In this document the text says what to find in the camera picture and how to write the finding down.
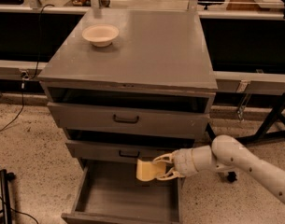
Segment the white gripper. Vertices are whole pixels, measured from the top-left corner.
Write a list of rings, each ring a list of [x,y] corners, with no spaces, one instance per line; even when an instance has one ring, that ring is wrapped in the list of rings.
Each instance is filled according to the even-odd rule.
[[[169,169],[166,173],[159,173],[156,179],[159,181],[169,181],[183,176],[192,176],[198,173],[193,161],[192,149],[182,148],[172,153],[166,153],[152,160],[153,163],[165,162],[174,163],[174,168]]]

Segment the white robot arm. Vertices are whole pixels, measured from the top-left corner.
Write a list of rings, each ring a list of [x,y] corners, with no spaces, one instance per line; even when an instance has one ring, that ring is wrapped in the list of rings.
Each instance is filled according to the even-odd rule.
[[[285,204],[285,171],[258,158],[228,135],[217,136],[210,146],[178,149],[152,162],[173,164],[166,174],[157,176],[158,180],[188,177],[205,170],[219,173],[238,168]]]

